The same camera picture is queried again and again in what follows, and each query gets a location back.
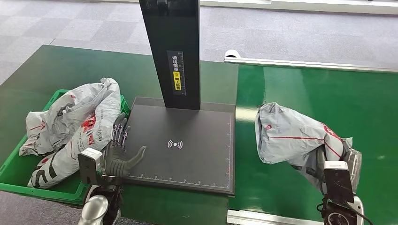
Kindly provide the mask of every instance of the black cable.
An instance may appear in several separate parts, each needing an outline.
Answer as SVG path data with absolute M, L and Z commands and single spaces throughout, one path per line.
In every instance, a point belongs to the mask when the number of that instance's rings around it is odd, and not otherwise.
M 320 207 L 321 205 L 323 205 L 323 203 L 318 204 L 318 205 L 316 206 L 316 210 L 318 210 L 318 212 L 322 212 L 322 210 L 319 209 L 319 207 Z
M 362 218 L 363 218 L 364 220 L 366 220 L 370 225 L 373 225 L 372 221 L 370 221 L 369 218 L 367 218 L 365 215 L 363 215 L 363 214 L 359 213 L 358 211 L 356 211 L 352 206 L 350 206 L 350 205 L 348 204 L 348 202 L 347 202 L 346 200 L 344 200 L 344 202 L 345 202 L 345 204 L 347 205 L 347 207 L 348 207 L 349 209 L 351 209 L 353 212 L 355 212 L 355 214 L 357 214 L 358 216 L 362 217 Z

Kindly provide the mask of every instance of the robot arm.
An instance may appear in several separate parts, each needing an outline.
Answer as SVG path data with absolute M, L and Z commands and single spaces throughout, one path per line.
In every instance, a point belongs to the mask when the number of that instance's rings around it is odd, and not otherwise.
M 77 156 L 82 181 L 91 185 L 78 225 L 114 225 L 120 218 L 122 178 L 142 159 L 146 150 L 143 146 L 135 157 L 124 158 L 124 143 L 130 130 L 125 128 L 126 123 L 122 113 L 115 121 L 113 138 L 104 154 L 87 148 Z
M 346 140 L 342 141 L 345 154 L 342 161 L 325 161 L 322 152 L 317 152 L 318 168 L 323 168 L 319 180 L 324 195 L 323 203 L 317 206 L 317 210 L 321 212 L 326 225 L 363 225 L 364 220 L 373 225 L 364 216 L 362 201 L 355 194 L 359 181 L 361 154 L 349 147 Z

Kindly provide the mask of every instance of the white plastic bag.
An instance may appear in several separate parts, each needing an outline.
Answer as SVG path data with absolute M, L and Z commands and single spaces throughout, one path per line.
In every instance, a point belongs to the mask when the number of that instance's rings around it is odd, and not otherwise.
M 24 149 L 30 154 L 55 152 L 40 161 L 28 187 L 49 188 L 61 182 L 78 171 L 79 152 L 87 147 L 102 150 L 112 138 L 113 123 L 120 114 L 120 91 L 115 80 L 102 78 L 101 83 L 80 86 L 64 96 L 48 111 L 35 113 L 49 129 L 39 133 L 35 149 Z M 66 145 L 57 151 L 62 143 Z
M 273 102 L 259 108 L 255 132 L 263 163 L 287 161 L 321 192 L 327 191 L 317 151 L 325 152 L 328 161 L 341 160 L 344 152 L 342 140 L 329 127 Z
M 26 117 L 28 140 L 19 155 L 42 156 L 63 148 L 100 104 L 111 82 L 116 83 L 103 78 L 101 83 L 82 85 L 66 92 L 47 111 L 30 112 Z

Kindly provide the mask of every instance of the green plastic crate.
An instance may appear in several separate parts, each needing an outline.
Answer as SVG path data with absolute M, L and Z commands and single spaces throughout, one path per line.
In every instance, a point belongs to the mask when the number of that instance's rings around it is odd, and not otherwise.
M 67 91 L 63 89 L 56 91 L 43 111 L 48 110 Z M 130 108 L 123 95 L 121 95 L 121 103 L 121 111 L 128 115 Z M 0 190 L 62 203 L 81 204 L 87 190 L 87 185 L 82 183 L 79 172 L 74 173 L 49 189 L 34 189 L 26 186 L 34 168 L 42 159 L 34 155 L 23 157 L 18 155 L 20 147 L 26 140 L 27 136 L 25 135 L 14 148 L 6 162 L 1 166 Z

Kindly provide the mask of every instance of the black scanning platform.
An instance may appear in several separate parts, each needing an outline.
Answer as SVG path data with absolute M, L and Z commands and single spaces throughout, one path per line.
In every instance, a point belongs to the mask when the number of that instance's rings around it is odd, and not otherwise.
M 134 100 L 126 157 L 146 146 L 126 182 L 234 195 L 235 106 L 166 108 L 163 99 Z

